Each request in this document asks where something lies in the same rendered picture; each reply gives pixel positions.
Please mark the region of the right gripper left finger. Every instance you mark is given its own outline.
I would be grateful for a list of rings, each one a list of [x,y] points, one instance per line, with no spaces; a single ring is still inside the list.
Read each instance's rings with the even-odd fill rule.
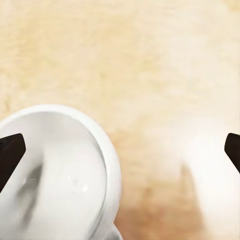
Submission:
[[[26,153],[21,133],[0,138],[0,193]]]

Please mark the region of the coffee cup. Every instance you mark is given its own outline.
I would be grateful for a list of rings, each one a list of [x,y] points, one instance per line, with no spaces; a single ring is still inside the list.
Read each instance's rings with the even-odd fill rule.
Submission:
[[[0,240],[123,240],[117,151],[104,129],[65,105],[40,104],[0,122],[26,152],[0,193]]]

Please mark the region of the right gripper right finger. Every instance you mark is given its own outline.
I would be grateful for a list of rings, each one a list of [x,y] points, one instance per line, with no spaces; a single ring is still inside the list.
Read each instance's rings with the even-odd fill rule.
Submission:
[[[240,173],[240,135],[228,133],[224,151]]]

